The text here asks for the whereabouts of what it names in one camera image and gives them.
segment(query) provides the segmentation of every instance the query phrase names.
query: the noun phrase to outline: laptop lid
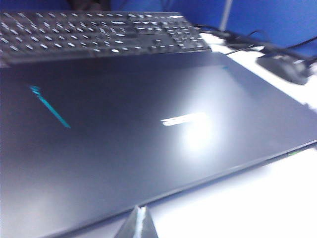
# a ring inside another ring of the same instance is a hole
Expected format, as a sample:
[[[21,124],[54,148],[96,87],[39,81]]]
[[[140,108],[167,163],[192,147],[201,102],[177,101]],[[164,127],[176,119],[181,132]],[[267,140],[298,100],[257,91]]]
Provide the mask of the laptop lid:
[[[317,115],[220,53],[1,71],[1,235],[62,234],[313,143]]]

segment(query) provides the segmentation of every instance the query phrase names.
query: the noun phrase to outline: teal stripe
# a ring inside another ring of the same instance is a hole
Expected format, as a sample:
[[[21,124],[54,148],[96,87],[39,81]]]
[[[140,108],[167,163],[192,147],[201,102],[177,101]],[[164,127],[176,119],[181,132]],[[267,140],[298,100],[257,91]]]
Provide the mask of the teal stripe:
[[[70,125],[58,114],[58,112],[42,97],[40,88],[37,86],[30,86],[32,92],[40,99],[40,101],[50,110],[50,112],[67,128],[71,128]]]

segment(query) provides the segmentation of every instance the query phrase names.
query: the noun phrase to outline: desk surface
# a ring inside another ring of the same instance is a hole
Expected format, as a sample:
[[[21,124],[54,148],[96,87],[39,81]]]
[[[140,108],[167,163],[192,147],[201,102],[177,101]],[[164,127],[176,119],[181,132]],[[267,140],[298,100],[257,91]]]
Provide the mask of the desk surface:
[[[205,35],[213,51],[229,52]],[[289,83],[255,63],[257,52],[230,55],[302,104],[317,108],[317,76],[305,86]],[[317,148],[149,205],[160,238],[317,237]],[[77,238],[113,237],[128,214],[99,224]]]

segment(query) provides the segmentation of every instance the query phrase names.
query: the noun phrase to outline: laptop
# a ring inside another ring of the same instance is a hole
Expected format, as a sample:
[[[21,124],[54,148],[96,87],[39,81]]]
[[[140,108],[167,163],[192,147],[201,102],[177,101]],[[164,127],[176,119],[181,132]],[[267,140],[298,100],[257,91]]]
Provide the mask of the laptop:
[[[297,150],[317,115],[221,53],[1,69],[1,235],[62,237]]]

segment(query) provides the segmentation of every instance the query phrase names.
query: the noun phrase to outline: laptop logo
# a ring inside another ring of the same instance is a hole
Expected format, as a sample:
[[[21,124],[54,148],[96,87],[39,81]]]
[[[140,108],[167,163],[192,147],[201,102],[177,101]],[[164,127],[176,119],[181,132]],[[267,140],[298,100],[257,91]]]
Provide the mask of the laptop logo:
[[[199,121],[205,120],[206,118],[207,118],[207,115],[205,113],[191,113],[191,114],[186,114],[179,117],[163,119],[160,121],[165,126],[171,126],[171,125],[178,125],[178,124],[188,123],[188,122],[199,122]]]
[[[58,114],[58,112],[46,101],[41,95],[40,88],[37,86],[30,86],[31,91],[37,96],[37,98],[49,109],[49,111],[62,123],[63,126],[70,128],[70,125]]]

